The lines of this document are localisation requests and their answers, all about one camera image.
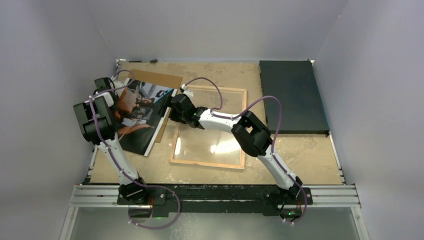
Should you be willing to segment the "brown backing board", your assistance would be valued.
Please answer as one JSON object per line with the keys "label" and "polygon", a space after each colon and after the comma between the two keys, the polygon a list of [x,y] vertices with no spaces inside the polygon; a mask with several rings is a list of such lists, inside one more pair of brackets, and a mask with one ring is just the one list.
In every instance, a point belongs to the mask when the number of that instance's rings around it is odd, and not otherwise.
{"label": "brown backing board", "polygon": [[[174,75],[168,75],[168,74],[162,74],[162,73],[155,73],[155,72],[149,72],[149,71],[142,71],[142,70],[136,70],[136,69],[132,69],[131,70],[132,74],[128,74],[127,79],[132,79],[132,80],[138,80],[138,81],[143,81],[143,82],[147,82],[147,83],[152,83],[152,84],[156,84],[156,85],[161,85],[161,86],[165,86],[165,87],[169,87],[169,88],[174,88],[174,89],[179,89],[181,82],[182,82],[182,77],[180,76],[174,76]],[[162,125],[162,127],[159,130],[158,136],[156,137],[161,139],[162,135],[163,135],[163,131],[166,128],[166,124],[168,121],[168,113],[166,113],[165,117],[164,117],[164,123]]]}

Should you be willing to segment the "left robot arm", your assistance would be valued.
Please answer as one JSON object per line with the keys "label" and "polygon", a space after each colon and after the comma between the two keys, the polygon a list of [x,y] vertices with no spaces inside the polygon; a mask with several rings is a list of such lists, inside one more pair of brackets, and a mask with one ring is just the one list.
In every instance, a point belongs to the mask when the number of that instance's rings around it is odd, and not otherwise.
{"label": "left robot arm", "polygon": [[97,146],[112,164],[118,176],[119,199],[142,205],[148,201],[149,191],[119,143],[113,113],[118,101],[115,85],[108,77],[98,78],[94,83],[96,90],[88,100],[73,106],[79,129],[83,138]]}

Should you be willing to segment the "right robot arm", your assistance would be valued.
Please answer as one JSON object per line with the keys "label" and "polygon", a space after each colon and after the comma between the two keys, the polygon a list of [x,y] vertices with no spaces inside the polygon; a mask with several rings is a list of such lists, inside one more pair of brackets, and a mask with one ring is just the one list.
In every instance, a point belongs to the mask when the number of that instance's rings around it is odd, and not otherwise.
{"label": "right robot arm", "polygon": [[281,189],[280,196],[284,202],[292,204],[300,196],[307,199],[302,181],[276,151],[276,136],[248,108],[238,115],[214,112],[204,106],[196,107],[187,95],[180,93],[167,96],[158,114],[163,117],[167,110],[170,111],[169,118],[174,122],[194,129],[231,133],[246,154],[258,158],[265,165]]}

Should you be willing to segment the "printed photo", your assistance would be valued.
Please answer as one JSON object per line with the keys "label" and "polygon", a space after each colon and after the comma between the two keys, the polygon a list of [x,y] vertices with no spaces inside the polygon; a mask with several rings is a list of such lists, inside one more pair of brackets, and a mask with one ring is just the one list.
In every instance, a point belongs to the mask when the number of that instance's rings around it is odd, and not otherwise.
{"label": "printed photo", "polygon": [[152,150],[164,116],[160,113],[175,88],[127,78],[116,104],[118,139],[123,150],[147,157]]}

